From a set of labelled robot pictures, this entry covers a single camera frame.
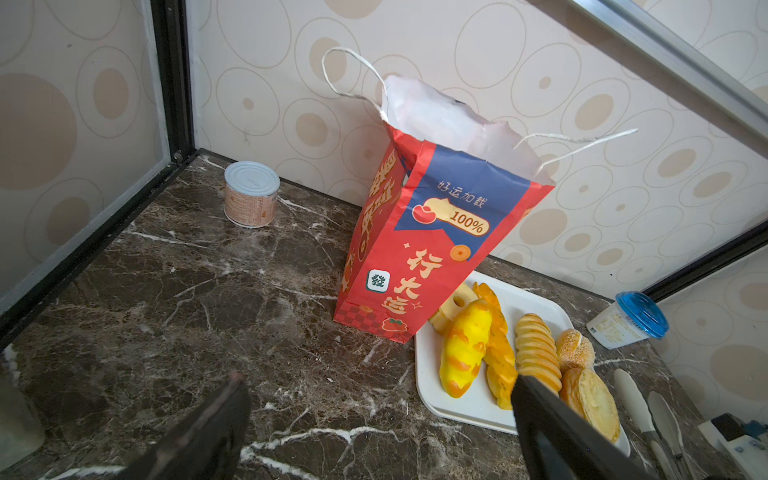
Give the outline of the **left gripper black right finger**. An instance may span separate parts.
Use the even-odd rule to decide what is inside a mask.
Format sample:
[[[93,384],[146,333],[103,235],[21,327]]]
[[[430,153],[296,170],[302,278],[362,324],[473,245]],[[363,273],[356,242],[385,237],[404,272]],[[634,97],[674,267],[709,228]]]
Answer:
[[[650,479],[538,379],[521,375],[511,393],[532,479]]]

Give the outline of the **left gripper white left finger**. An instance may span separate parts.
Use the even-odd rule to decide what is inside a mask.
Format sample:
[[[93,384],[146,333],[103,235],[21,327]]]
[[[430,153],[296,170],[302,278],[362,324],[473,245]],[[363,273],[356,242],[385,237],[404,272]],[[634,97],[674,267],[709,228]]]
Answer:
[[[245,376],[228,380],[159,442],[119,472],[121,479],[232,479],[251,412]]]

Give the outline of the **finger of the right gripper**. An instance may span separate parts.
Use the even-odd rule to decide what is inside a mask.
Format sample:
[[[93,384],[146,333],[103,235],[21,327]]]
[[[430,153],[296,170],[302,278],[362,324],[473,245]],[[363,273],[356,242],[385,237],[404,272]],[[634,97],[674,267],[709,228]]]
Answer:
[[[661,444],[648,405],[631,375],[623,369],[614,371],[614,384],[629,417],[640,429],[645,442],[656,457],[665,479],[680,479],[677,469]]]
[[[684,453],[680,426],[667,401],[661,394],[651,391],[648,396],[648,407],[657,431],[671,451],[681,478],[694,479],[695,476]]]

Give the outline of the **round tan fake bun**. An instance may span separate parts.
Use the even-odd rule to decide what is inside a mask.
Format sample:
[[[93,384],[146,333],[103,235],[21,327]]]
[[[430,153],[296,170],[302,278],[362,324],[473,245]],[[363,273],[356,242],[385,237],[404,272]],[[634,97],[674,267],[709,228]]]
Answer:
[[[562,381],[560,398],[608,441],[616,443],[620,436],[618,411],[603,380],[591,369],[570,368]]]

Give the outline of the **ridged oval fake bread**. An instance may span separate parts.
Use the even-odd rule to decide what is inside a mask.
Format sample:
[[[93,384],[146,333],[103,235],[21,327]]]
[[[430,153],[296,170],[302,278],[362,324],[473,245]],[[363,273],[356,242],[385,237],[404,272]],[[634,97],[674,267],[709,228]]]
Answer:
[[[535,314],[526,314],[515,325],[517,371],[538,379],[555,395],[562,388],[560,360],[551,330]]]

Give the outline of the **long twisted fake bread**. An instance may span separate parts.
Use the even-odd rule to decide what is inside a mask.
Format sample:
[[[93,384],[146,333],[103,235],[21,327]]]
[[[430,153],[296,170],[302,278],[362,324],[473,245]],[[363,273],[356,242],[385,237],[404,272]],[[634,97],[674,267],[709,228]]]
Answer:
[[[501,312],[495,292],[485,283],[474,283],[474,293],[490,305],[492,323],[484,361],[487,364],[486,379],[496,403],[502,410],[511,410],[511,394],[518,372],[515,352],[508,338],[508,324]]]

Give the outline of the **yellow orange striped fake bread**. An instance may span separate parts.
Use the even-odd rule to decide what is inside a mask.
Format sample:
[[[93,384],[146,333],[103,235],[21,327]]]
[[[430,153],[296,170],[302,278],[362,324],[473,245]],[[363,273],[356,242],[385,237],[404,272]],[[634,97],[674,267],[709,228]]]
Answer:
[[[492,325],[491,307],[483,299],[469,303],[444,335],[439,378],[443,390],[460,398],[477,377]]]

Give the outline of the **yellow ring shaped fake bread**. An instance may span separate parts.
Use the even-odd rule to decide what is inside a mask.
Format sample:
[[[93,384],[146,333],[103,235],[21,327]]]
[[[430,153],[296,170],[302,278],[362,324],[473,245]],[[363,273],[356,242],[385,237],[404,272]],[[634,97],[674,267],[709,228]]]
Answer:
[[[430,324],[439,335],[443,335],[450,327],[453,319],[478,296],[466,284],[461,284],[451,296],[439,307],[429,319]]]

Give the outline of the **red paper gift bag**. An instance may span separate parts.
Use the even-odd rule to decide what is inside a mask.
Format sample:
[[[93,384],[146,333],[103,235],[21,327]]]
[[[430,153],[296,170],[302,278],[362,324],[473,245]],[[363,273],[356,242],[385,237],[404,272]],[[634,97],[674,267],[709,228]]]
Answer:
[[[409,77],[380,78],[389,145],[357,221],[336,322],[405,343],[554,188],[526,136]]]

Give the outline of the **small orange fake bread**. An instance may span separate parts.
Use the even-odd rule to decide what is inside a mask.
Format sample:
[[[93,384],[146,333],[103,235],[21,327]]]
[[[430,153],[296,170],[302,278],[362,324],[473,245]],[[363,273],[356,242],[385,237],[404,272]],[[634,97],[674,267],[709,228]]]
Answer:
[[[594,347],[590,340],[576,329],[561,333],[556,341],[556,351],[562,373],[571,368],[594,368]]]

